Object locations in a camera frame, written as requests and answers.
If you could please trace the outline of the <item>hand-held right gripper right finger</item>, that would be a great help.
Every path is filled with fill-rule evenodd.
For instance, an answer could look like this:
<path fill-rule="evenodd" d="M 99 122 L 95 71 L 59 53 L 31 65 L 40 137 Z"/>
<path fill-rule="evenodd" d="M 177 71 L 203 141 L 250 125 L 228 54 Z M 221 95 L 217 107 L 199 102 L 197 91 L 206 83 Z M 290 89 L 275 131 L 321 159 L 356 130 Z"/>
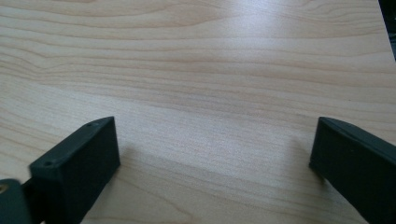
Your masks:
<path fill-rule="evenodd" d="M 370 224 L 396 224 L 396 146 L 353 124 L 320 117 L 309 167 Z"/>

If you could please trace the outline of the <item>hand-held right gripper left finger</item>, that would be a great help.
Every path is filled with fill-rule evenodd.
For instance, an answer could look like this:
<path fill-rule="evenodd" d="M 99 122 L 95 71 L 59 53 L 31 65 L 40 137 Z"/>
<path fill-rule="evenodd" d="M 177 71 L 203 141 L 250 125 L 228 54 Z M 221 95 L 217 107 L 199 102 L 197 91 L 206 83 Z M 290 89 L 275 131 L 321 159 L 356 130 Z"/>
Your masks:
<path fill-rule="evenodd" d="M 79 224 L 119 167 L 115 119 L 81 126 L 29 165 L 34 221 Z"/>

